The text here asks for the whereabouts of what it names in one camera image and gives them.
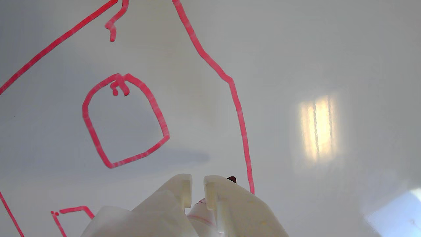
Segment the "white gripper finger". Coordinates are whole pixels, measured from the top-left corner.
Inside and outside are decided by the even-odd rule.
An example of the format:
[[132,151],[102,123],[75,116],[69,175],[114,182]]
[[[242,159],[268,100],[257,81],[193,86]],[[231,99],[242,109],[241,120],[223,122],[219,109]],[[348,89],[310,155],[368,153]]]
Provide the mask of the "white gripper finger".
[[287,237],[270,207],[248,190],[226,177],[204,178],[207,209],[216,228],[226,237]]
[[83,237],[197,237],[185,209],[191,207],[192,176],[177,174],[132,210],[103,206]]

